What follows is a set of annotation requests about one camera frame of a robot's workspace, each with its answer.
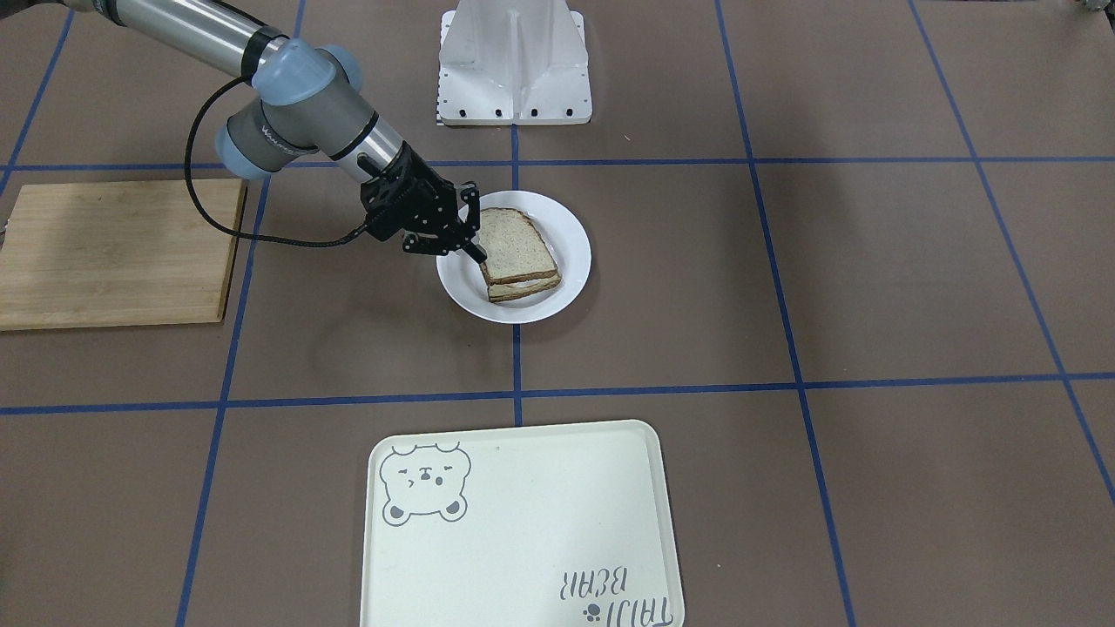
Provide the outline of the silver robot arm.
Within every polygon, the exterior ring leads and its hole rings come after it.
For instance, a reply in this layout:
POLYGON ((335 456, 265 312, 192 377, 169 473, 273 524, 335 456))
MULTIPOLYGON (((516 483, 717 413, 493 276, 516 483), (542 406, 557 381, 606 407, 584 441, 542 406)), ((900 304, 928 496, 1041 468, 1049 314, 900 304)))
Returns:
POLYGON ((192 59, 227 74, 198 108, 183 156, 185 186, 210 226, 236 239, 266 235, 220 225, 200 202, 193 151, 210 108, 239 86, 255 96, 214 139, 220 162, 246 179, 271 179, 307 155, 322 154, 358 184, 365 211, 358 226, 337 239, 272 237, 275 245, 338 247, 362 235, 403 235, 405 253, 463 253, 486 261, 479 245, 479 193, 474 183, 443 179, 362 95, 362 73, 338 46, 318 47, 223 1, 69 1, 192 59))

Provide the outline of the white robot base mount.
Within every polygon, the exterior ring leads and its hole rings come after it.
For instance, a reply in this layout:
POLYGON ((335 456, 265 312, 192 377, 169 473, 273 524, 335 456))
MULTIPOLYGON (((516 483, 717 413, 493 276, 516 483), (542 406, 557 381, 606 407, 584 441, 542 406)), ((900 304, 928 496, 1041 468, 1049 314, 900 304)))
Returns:
POLYGON ((442 15, 439 44, 438 124, 592 119, 585 18, 565 1, 460 1, 442 15))

